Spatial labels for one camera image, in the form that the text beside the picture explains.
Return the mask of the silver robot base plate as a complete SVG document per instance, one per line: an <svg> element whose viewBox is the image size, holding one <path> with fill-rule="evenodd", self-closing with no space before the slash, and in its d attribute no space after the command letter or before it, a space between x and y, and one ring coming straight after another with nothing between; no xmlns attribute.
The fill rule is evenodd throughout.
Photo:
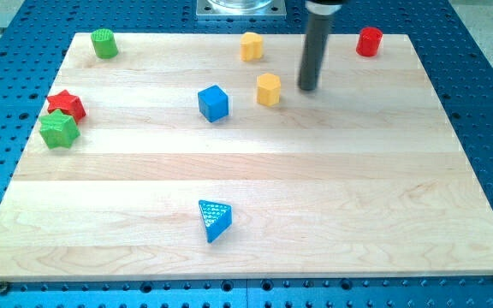
<svg viewBox="0 0 493 308"><path fill-rule="evenodd" d="M197 0L196 15L202 18L287 15L284 0Z"/></svg>

